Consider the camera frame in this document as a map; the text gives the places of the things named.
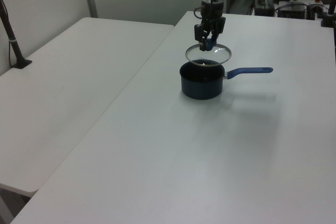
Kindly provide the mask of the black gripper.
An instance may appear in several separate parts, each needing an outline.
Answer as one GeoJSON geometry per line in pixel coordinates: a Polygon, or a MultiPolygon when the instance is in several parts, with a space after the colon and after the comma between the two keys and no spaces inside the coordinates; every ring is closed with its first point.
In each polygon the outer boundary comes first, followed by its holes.
{"type": "Polygon", "coordinates": [[[208,3],[202,1],[202,21],[201,24],[194,25],[194,37],[198,42],[201,51],[205,51],[207,47],[208,33],[204,30],[204,28],[212,29],[210,48],[213,48],[217,44],[217,39],[223,32],[226,21],[226,18],[222,16],[223,9],[224,2],[208,3]]]}

